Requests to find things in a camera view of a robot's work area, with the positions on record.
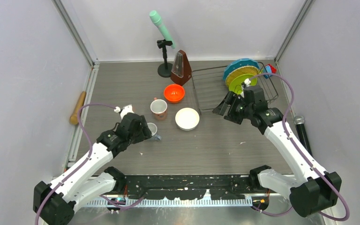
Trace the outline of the blue polka dot plate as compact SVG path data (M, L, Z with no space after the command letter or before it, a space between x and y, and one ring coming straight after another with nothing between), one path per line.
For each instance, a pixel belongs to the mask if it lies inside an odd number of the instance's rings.
M238 59L236 61L231 62L225 69L223 73L223 81L225 81L228 77L228 75L234 71L235 69L244 67L244 66L253 66L257 68L257 70L260 69L259 64L257 61L250 59L250 58L242 58Z

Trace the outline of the woven bamboo round tray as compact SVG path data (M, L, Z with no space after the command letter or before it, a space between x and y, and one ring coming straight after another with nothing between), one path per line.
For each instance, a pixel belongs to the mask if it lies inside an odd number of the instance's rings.
M253 67L253 66L244 66L244 67L240 67L238 69L235 69L234 71L232 71L227 79L225 80L225 84L227 87L229 87L229 84L238 76L243 75L243 74L252 74L253 76L259 74L259 70L257 70L257 68Z

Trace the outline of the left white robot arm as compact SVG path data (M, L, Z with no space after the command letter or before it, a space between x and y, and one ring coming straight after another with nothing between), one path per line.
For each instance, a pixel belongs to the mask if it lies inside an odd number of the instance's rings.
M114 167L106 168L97 178L89 178L129 145L152 137L143 115L132 112L121 117L116 127L101 133L78 162L50 183L39 182L34 188L35 223L43 219L49 225L67 225L86 203L107 192L120 194L125 175Z

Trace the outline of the lime green plate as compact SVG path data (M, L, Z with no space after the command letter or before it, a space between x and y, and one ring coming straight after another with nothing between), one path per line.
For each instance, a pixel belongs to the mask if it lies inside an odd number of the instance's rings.
M243 74L235 78L230 84L229 84L229 91L234 92L235 94L239 95L243 92L242 84L246 79L250 80L250 85L255 86L257 84L257 78L251 79L253 77L252 74Z

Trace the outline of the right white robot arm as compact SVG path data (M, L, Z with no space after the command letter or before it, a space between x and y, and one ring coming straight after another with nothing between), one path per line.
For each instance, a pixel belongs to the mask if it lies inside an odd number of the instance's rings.
M263 165L249 172L249 187L254 192L270 189L290 201L301 217L335 206L342 180L327 172L300 143L278 108L270 108L260 86L250 86L242 94L230 91L212 111L224 119L241 124L244 119L258 128L277 148L294 177L287 177Z

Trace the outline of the white ceramic bowl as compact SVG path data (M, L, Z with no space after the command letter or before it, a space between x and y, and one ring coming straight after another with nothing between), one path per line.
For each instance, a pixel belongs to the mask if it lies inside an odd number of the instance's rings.
M184 130L191 131L197 127L200 121L199 113L193 108L182 108L175 115L176 125Z

